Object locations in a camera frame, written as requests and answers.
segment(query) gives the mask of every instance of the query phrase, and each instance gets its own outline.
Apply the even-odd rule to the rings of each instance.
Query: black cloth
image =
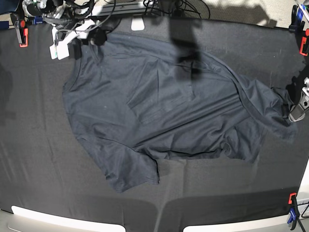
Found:
[[[81,50],[64,105],[75,137],[118,192],[158,184],[157,159],[253,162],[265,129],[295,137],[287,90],[239,76],[205,51],[116,33]]]
[[[214,20],[112,20],[114,32],[195,44],[239,74],[286,88],[308,76],[297,39],[285,29]],[[297,122],[292,144],[267,133],[251,164],[217,159],[157,160],[160,184],[121,194],[77,142],[63,106],[62,87],[75,58],[51,60],[51,26],[29,27],[20,48],[14,30],[0,31],[0,208],[123,225],[127,232],[182,232],[189,225],[240,222],[288,214],[309,151],[309,117]]]

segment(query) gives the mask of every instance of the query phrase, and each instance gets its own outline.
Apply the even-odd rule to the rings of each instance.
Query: t-shirt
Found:
[[[158,184],[157,159],[253,162],[266,131],[289,142],[296,134],[285,89],[237,75],[198,48],[110,33],[76,56],[65,110],[117,192]]]

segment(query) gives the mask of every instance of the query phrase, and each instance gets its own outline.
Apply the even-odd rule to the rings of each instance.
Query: blue clamp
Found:
[[[295,221],[296,220],[296,213],[295,213],[295,210],[294,208],[290,208],[290,218],[288,220],[288,224],[290,224],[292,221]]]

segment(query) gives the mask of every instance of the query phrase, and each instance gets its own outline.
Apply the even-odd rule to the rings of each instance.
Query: fabric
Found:
[[[63,100],[76,139],[123,192],[159,183],[157,159],[253,162],[265,129],[292,141],[283,89],[238,76],[214,56],[111,34],[83,45]]]

